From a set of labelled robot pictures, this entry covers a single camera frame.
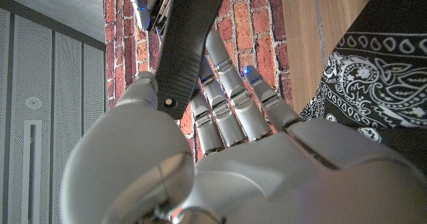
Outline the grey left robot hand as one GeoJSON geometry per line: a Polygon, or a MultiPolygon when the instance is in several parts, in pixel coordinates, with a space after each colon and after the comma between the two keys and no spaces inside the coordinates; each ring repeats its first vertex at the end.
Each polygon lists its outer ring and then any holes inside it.
{"type": "Polygon", "coordinates": [[[249,66],[239,74],[218,32],[197,79],[193,161],[159,85],[141,72],[81,138],[64,170],[64,223],[425,223],[426,176],[359,132],[302,121],[249,66]]]}

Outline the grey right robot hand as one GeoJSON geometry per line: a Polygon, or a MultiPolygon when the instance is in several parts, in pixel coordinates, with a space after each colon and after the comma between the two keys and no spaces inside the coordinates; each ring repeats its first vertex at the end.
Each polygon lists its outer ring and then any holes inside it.
{"type": "Polygon", "coordinates": [[[147,31],[150,24],[150,12],[147,7],[147,0],[130,0],[130,2],[135,13],[137,26],[142,31],[147,31]]]}

